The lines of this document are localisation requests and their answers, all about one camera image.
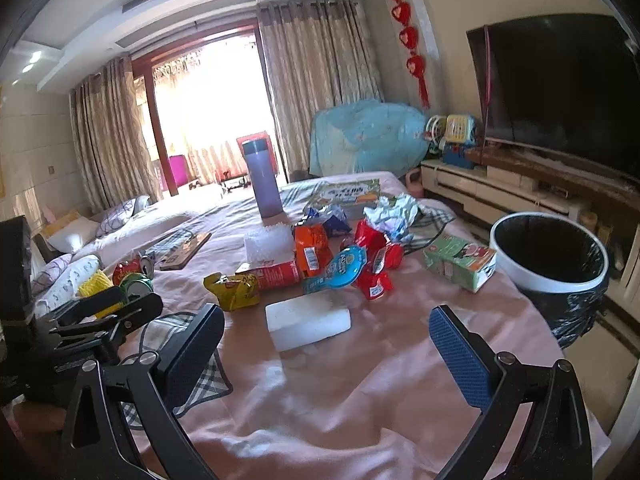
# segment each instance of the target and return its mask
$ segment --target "pink bedsheet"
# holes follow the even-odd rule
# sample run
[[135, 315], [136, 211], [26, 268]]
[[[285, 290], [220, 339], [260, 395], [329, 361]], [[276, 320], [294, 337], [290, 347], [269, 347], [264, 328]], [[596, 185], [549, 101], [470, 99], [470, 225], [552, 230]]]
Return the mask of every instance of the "pink bedsheet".
[[[386, 192], [405, 191], [390, 173], [331, 180], [363, 178], [379, 178]], [[286, 215], [269, 224], [297, 220], [312, 185], [285, 191]], [[166, 313], [214, 301], [203, 277], [233, 273], [244, 260], [242, 233], [262, 225], [253, 200], [228, 203], [190, 223], [211, 229], [213, 236], [185, 269], [156, 273], [154, 286]], [[459, 221], [446, 232], [471, 238]], [[535, 365], [562, 357], [542, 316], [500, 271], [471, 294], [426, 270], [418, 251], [390, 275], [396, 290], [373, 302], [356, 288], [342, 290], [350, 330], [281, 354], [271, 343], [264, 306], [302, 294], [299, 287], [265, 293], [259, 306], [225, 314], [218, 349], [233, 391], [180, 418], [216, 475], [224, 480], [434, 478], [479, 415], [464, 401], [429, 338], [427, 319], [438, 304], [450, 305], [495, 351], [511, 351]], [[130, 338], [121, 355], [137, 349]], [[506, 466], [526, 415], [526, 409], [518, 414], [489, 478]], [[609, 440], [592, 415], [590, 430], [595, 462]], [[160, 471], [144, 434], [134, 435], [145, 462]]]

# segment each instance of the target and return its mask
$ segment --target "white foam block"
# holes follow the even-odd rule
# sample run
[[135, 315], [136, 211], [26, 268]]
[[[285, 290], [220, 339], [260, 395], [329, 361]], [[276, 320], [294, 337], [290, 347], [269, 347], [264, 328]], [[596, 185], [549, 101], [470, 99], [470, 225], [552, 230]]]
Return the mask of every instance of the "white foam block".
[[267, 305], [267, 327], [278, 352], [315, 343], [351, 328], [351, 315], [340, 294], [321, 290]]

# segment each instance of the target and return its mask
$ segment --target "television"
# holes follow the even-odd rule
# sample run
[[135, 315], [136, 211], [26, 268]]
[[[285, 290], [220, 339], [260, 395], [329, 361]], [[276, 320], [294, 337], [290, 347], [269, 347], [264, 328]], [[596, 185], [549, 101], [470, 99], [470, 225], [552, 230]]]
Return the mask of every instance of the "television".
[[640, 182], [640, 72], [615, 18], [533, 16], [466, 35], [482, 110], [490, 86], [485, 139], [579, 157]]

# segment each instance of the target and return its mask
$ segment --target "orange snack package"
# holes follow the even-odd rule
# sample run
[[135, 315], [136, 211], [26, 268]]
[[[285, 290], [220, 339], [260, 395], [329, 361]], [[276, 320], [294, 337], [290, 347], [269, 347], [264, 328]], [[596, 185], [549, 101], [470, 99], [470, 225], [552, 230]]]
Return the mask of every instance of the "orange snack package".
[[317, 276], [333, 259], [322, 224], [296, 226], [296, 263], [303, 277]]

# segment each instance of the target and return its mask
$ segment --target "green juice box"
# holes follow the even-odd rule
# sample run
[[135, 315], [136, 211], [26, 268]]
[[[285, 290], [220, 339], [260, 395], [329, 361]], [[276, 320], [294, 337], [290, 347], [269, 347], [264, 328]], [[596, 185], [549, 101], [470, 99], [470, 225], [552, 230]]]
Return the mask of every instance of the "green juice box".
[[441, 234], [423, 253], [429, 270], [471, 292], [495, 270], [495, 250], [457, 236]]

